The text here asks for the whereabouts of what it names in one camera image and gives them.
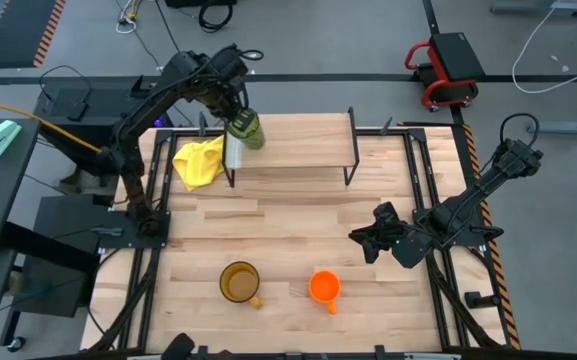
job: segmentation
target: red stool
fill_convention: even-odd
[[[412,56],[419,48],[428,48],[430,64],[411,65]],[[468,107],[479,94],[476,81],[485,73],[475,52],[463,33],[434,34],[430,41],[410,49],[406,68],[415,75],[426,90],[421,104],[435,112],[440,106],[459,104]]]

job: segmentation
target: white cable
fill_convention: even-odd
[[[130,19],[128,19],[128,18],[125,18],[125,19],[126,19],[126,22],[128,22],[128,24],[132,25],[132,29],[126,30],[126,31],[119,30],[119,25],[120,25],[120,24],[117,23],[117,26],[115,26],[115,31],[117,31],[117,32],[120,33],[120,34],[130,34],[130,33],[132,33],[133,31],[137,30],[137,23],[136,23],[136,22],[134,22],[134,21],[132,21],[132,20],[130,20]]]
[[[537,27],[535,28],[535,30],[532,32],[532,34],[530,34],[530,36],[528,37],[528,40],[526,41],[526,44],[524,45],[524,48],[521,49],[521,52],[519,53],[519,56],[517,57],[517,60],[515,60],[515,63],[512,65],[512,81],[515,83],[515,86],[517,87],[517,89],[519,89],[520,91],[526,93],[526,94],[542,94],[545,92],[548,92],[550,90],[554,90],[558,87],[562,87],[566,84],[570,84],[573,81],[577,81],[577,76],[575,76],[574,78],[570,79],[570,80],[566,80],[562,83],[559,83],[557,85],[553,85],[549,88],[545,88],[545,89],[540,89],[540,90],[526,90],[524,88],[522,88],[521,86],[519,86],[519,84],[517,83],[517,78],[515,77],[515,68],[517,67],[517,64],[519,63],[519,60],[521,60],[521,57],[524,56],[524,52],[526,52],[526,49],[528,48],[528,45],[530,44],[530,41],[532,41],[532,38],[535,36],[535,34],[537,33],[537,31],[539,30],[539,28],[541,28],[541,26],[546,22],[546,20],[548,20],[548,18],[550,17],[550,15],[552,15],[552,13],[557,9],[557,3],[560,0],[557,0],[556,2],[554,2],[552,4],[552,9],[550,10],[550,12],[548,13],[548,15],[546,15],[546,17],[541,20],[541,22],[539,23],[539,25],[537,25]]]
[[[126,5],[124,5],[123,8],[121,8],[121,10],[119,11],[119,15],[117,16],[117,25],[115,26],[115,31],[120,33],[120,34],[130,34],[133,31],[137,30],[137,23],[135,23],[134,21],[130,20],[127,16],[126,16],[126,11],[128,10],[128,6],[130,6],[130,3],[132,2],[132,0],[128,0],[126,2]],[[129,25],[132,26],[132,28],[130,30],[119,30],[119,25],[121,25],[121,22],[125,21],[127,22]]]

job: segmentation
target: yellow cable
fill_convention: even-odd
[[[137,12],[135,11],[136,6],[137,6],[137,1],[139,1],[139,0],[132,0],[132,6],[130,7],[130,15],[133,16],[133,19],[131,19],[131,20],[134,20],[134,18],[137,17]]]
[[[14,113],[17,113],[17,114],[20,114],[20,115],[29,117],[29,118],[31,118],[31,119],[35,119],[35,120],[39,121],[43,126],[45,126],[45,127],[49,128],[49,129],[52,129],[52,130],[60,133],[61,135],[63,135],[63,136],[65,136],[65,137],[67,137],[68,139],[76,142],[77,144],[82,145],[82,146],[85,146],[85,147],[87,147],[88,149],[90,149],[90,150],[92,150],[92,151],[94,151],[94,152],[101,152],[101,150],[100,150],[98,147],[96,147],[96,146],[94,146],[94,145],[92,145],[92,144],[90,144],[90,143],[87,143],[87,142],[81,140],[80,138],[78,138],[78,137],[74,136],[73,134],[67,132],[66,130],[60,128],[59,126],[57,126],[57,125],[55,125],[55,124],[53,124],[53,123],[51,123],[51,122],[48,122],[48,121],[40,118],[39,116],[37,116],[37,115],[35,115],[35,114],[29,113],[29,112],[27,112],[27,111],[23,111],[23,110],[20,110],[20,109],[11,107],[11,106],[1,105],[1,104],[0,104],[0,109],[2,109],[2,110],[7,110],[7,111],[12,111],[12,112],[14,112]]]

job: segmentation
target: cup handle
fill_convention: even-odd
[[[337,308],[335,307],[335,303],[334,302],[329,302],[328,304],[328,312],[331,314],[336,314],[337,313]]]
[[[252,307],[254,307],[255,309],[261,309],[262,306],[264,306],[264,302],[261,301],[261,299],[255,295],[252,297],[252,299],[249,300],[250,301],[250,305],[252,305]]]

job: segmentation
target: wood plank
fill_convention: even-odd
[[[459,194],[465,183],[451,130],[427,128],[426,135],[440,197]],[[140,139],[146,167],[153,140],[153,131]],[[179,140],[181,146],[206,139]],[[173,176],[172,226],[169,245],[161,255],[147,350],[163,351],[181,332],[214,351],[368,352],[375,344],[384,344],[387,351],[439,350],[425,265],[405,269],[387,253],[367,265],[359,245],[347,237],[350,230],[373,222],[372,210],[381,202],[391,201],[407,221],[412,220],[414,208],[401,139],[359,137],[359,149],[361,164],[348,187],[341,169],[335,168],[246,169],[237,172],[234,189],[222,174],[193,192]],[[415,152],[423,174],[417,147]],[[116,199],[124,198],[120,184]],[[486,269],[461,250],[453,250],[460,293],[489,294]],[[119,254],[100,270],[91,303],[104,327],[125,299],[132,251]],[[261,310],[221,297],[219,275],[238,260],[249,261],[259,270]],[[335,316],[308,297],[310,275],[323,269],[341,279]],[[503,342],[495,309],[477,309],[473,316]],[[450,309],[447,322],[456,345]],[[136,332],[133,324],[131,345],[136,344]],[[89,321],[82,348],[98,338]]]
[[[350,115],[259,115],[266,144],[251,150],[228,139],[228,167],[234,169],[352,166]]]

